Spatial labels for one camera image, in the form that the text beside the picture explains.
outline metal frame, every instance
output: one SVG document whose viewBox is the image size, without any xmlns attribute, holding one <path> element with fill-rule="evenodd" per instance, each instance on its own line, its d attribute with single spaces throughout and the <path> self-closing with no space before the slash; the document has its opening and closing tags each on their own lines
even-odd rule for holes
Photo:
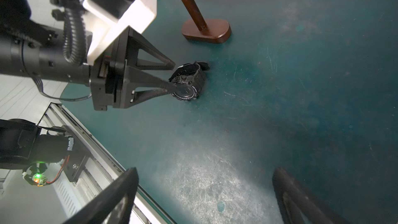
<svg viewBox="0 0 398 224">
<path fill-rule="evenodd" d="M 51 103 L 45 116 L 52 121 L 51 124 L 53 125 L 63 124 L 68 126 L 92 154 L 79 177 L 79 181 L 72 183 L 73 187 L 79 188 L 80 185 L 84 185 L 92 192 L 92 197 L 95 197 L 125 171 L 66 107 Z M 140 186 L 137 188 L 134 204 L 131 223 L 146 223 L 147 221 L 152 224 L 175 223 Z"/>
<path fill-rule="evenodd" d="M 136 168 L 130 168 L 64 224 L 129 223 L 138 187 Z"/>
</svg>

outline red wire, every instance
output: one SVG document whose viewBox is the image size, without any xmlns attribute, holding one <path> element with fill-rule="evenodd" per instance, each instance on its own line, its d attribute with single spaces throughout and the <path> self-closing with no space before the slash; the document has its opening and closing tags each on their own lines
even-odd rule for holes
<svg viewBox="0 0 398 224">
<path fill-rule="evenodd" d="M 47 183 L 53 183 L 53 182 L 58 178 L 58 175 L 59 175 L 59 173 L 61 173 L 62 168 L 64 167 L 65 164 L 68 163 L 68 161 L 69 161 L 69 156 L 65 157 L 65 159 L 66 159 L 66 161 L 62 164 L 62 166 L 61 166 L 61 168 L 59 169 L 57 175 L 55 176 L 55 179 L 52 180 L 51 182 L 46 181 Z"/>
</svg>

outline watch face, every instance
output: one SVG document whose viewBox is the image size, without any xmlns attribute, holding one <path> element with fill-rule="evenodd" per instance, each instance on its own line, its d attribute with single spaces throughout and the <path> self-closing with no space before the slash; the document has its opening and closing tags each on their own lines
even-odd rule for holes
<svg viewBox="0 0 398 224">
<path fill-rule="evenodd" d="M 195 91 L 192 87 L 189 87 L 186 84 L 177 84 L 177 90 L 175 94 L 182 99 L 189 99 L 194 96 Z"/>
</svg>

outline wooden base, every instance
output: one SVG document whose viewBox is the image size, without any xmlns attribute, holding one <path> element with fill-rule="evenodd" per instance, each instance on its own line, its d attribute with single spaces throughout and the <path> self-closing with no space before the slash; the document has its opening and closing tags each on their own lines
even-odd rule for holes
<svg viewBox="0 0 398 224">
<path fill-rule="evenodd" d="M 231 27 L 229 23 L 223 19 L 206 19 L 207 28 L 202 31 L 192 19 L 187 20 L 182 26 L 182 34 L 187 40 L 210 42 L 210 43 L 223 43 L 231 36 Z"/>
</svg>

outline table surface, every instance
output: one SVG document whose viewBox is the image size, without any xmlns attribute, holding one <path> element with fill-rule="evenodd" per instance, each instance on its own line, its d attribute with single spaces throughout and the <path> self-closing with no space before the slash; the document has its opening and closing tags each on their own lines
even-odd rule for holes
<svg viewBox="0 0 398 224">
<path fill-rule="evenodd" d="M 227 42 L 185 40 L 180 0 L 158 0 L 143 35 L 178 66 L 211 63 L 198 100 L 66 107 L 177 223 L 281 223 L 277 166 L 352 223 L 396 223 L 397 0 L 196 2 Z"/>
</svg>

